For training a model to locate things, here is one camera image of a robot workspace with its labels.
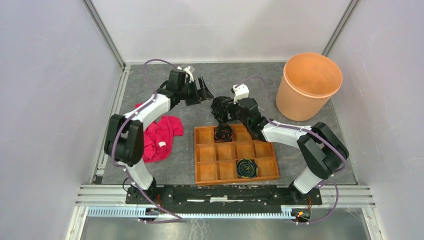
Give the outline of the orange plastic trash bin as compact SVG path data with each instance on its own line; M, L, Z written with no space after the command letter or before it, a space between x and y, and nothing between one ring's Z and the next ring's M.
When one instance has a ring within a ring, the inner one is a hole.
M296 54L283 67L276 106L287 119L309 120L338 92L342 82L342 71L330 58L314 52Z

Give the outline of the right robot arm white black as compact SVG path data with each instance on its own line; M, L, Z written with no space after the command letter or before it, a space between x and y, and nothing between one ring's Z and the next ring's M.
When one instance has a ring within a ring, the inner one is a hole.
M253 140L278 143L300 150L306 167L288 186L289 199L302 204L310 191L347 167L349 152L323 122L312 126L284 124L261 114L255 99L228 102L228 115L240 121Z

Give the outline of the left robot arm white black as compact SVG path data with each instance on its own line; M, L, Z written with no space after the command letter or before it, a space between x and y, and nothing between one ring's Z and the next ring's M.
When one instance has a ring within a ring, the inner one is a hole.
M149 100L131 112L113 114L109 118L104 153L116 167L126 172L131 185L138 189L137 196L145 204L157 198L156 180L143 161L145 129L181 101L191 106L213 99L202 77L193 80L187 68L173 68Z

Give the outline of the black plastic trash bag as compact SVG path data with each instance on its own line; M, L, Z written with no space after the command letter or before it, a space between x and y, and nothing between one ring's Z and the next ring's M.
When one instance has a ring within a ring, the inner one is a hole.
M220 124L227 123L231 120L230 117L230 105L234 101L228 96L215 97L211 104L211 113Z

